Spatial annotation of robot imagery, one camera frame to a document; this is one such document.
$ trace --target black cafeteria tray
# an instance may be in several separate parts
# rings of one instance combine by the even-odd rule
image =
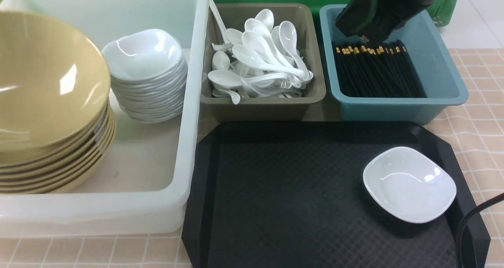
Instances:
[[[440,218],[400,221],[367,193],[363,168],[395,146],[455,180]],[[474,207],[451,146],[419,125],[232,122],[198,143],[182,241],[194,268],[455,268],[453,236]],[[480,216],[463,241],[465,268],[483,268]]]

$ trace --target white spoon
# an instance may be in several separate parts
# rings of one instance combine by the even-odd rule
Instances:
[[[300,78],[304,77],[304,72],[302,70],[294,67],[282,67],[280,65],[267,63],[255,51],[252,51],[245,46],[238,44],[232,48],[232,51],[236,59],[248,67],[265,71],[286,72]]]
[[[263,9],[261,10],[257,15],[256,19],[259,20],[268,28],[268,31],[271,32],[273,29],[273,25],[275,24],[275,17],[273,15],[273,12],[269,9]]]
[[[271,86],[272,82],[275,80],[287,80],[289,78],[289,75],[284,72],[272,72],[269,74],[266,74],[264,76],[254,76],[250,78],[245,78],[242,76],[239,76],[238,74],[231,72],[231,71],[224,71],[224,70],[216,70],[216,71],[211,71],[208,73],[208,79],[219,86],[222,86],[223,88],[226,89],[238,89],[241,87],[241,80],[244,79],[245,81],[252,83],[254,85],[259,85],[261,84],[261,88],[266,88],[263,87],[264,85],[269,85]]]
[[[270,49],[277,60],[279,60],[285,67],[292,67],[292,65],[290,65],[285,57],[279,52],[277,47],[275,47],[270,31],[262,22],[253,18],[247,19],[247,21],[245,21],[245,31],[254,31],[261,35],[270,46]]]
[[[232,63],[231,66],[234,67],[234,69],[238,71],[237,74],[239,74],[243,78],[264,75],[264,71],[247,67],[246,65],[243,65],[239,60]]]
[[[224,51],[224,50],[228,50],[230,48],[232,48],[234,45],[232,43],[229,43],[229,44],[214,44],[212,43],[212,49],[214,49],[214,51]]]
[[[231,90],[225,90],[225,89],[219,89],[219,92],[223,92],[228,94],[231,97],[231,101],[233,102],[233,105],[238,105],[241,100],[240,94],[237,92],[231,91]]]
[[[223,51],[217,51],[212,58],[212,70],[228,70],[231,60]]]
[[[240,32],[236,29],[232,29],[232,28],[226,29],[226,37],[229,40],[229,42],[231,42],[233,45],[234,44],[243,44],[243,42],[241,42],[241,35],[242,34],[243,34],[242,32]]]
[[[226,89],[241,87],[241,76],[228,70],[214,70],[208,73],[208,79],[215,85]]]
[[[292,22],[290,21],[282,22],[280,24],[279,33],[282,46],[290,55],[290,57],[292,57],[292,59],[296,62],[297,68],[301,69],[304,72],[304,76],[301,79],[307,79],[309,77],[308,68],[296,52],[297,31],[294,27],[294,24],[292,24]]]
[[[273,30],[271,31],[271,38],[273,39],[273,43],[275,44],[275,47],[277,47],[278,51],[285,56],[287,54],[287,51],[282,46],[282,42],[280,42],[280,26],[275,26],[273,28]]]
[[[245,92],[247,92],[248,94],[250,94],[252,96],[258,97],[258,98],[275,96],[277,94],[282,94],[284,92],[301,94],[301,92],[299,92],[298,90],[295,90],[295,89],[283,89],[283,88],[262,89],[262,88],[258,88],[243,79],[241,80],[241,85],[243,86],[243,90]]]
[[[229,98],[229,94],[220,92],[219,89],[214,89],[212,91],[212,96],[215,98]]]
[[[271,52],[266,40],[256,32],[245,31],[241,36],[243,45],[258,53],[263,60],[270,64],[282,65]]]
[[[224,22],[222,21],[222,18],[220,17],[219,10],[217,9],[217,6],[214,3],[214,0],[209,0],[209,6],[210,10],[212,10],[212,14],[214,15],[215,21],[217,22],[217,26],[219,26],[219,30],[222,35],[222,39],[224,40],[224,44],[229,44],[229,40],[226,37],[226,26],[224,25]]]

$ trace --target spoon handle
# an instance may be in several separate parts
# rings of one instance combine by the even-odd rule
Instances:
[[[229,44],[229,40],[227,39],[227,36],[226,36],[226,26],[224,25],[224,22],[222,21],[219,10],[217,9],[217,6],[215,5],[214,0],[209,0],[209,6],[210,6],[210,10],[212,10],[212,14],[215,17],[217,25],[219,26],[219,30],[222,35],[222,40],[224,40],[224,44]]]
[[[302,70],[294,68],[294,67],[282,67],[280,65],[266,64],[264,66],[264,68],[265,68],[264,70],[267,70],[267,71],[285,72],[285,73],[294,74],[295,76],[298,76],[300,78],[304,77],[304,72]]]
[[[306,67],[306,64],[304,64],[301,57],[298,56],[297,53],[293,54],[292,56],[293,56],[292,59],[296,62],[297,68],[304,72],[304,78],[309,78],[308,68]]]
[[[251,78],[247,78],[247,81],[250,83],[268,81],[268,80],[277,80],[277,79],[288,79],[289,75],[284,72],[273,72],[270,74],[266,74],[264,76],[255,76]]]

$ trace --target yellow bowl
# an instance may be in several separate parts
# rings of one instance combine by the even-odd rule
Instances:
[[[54,144],[99,114],[110,74],[86,35],[17,11],[0,11],[0,27],[0,152]]]

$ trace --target white square bowl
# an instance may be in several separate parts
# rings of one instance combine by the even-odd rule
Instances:
[[[67,194],[0,196],[0,237],[163,233],[178,230],[194,168],[209,0],[3,0],[83,31],[102,49],[148,28],[180,41],[189,64],[182,117],[140,125],[111,94],[117,137],[97,172]]]
[[[457,194],[450,175],[408,147],[378,155],[366,166],[362,178],[383,209],[409,223],[427,223],[441,216]]]

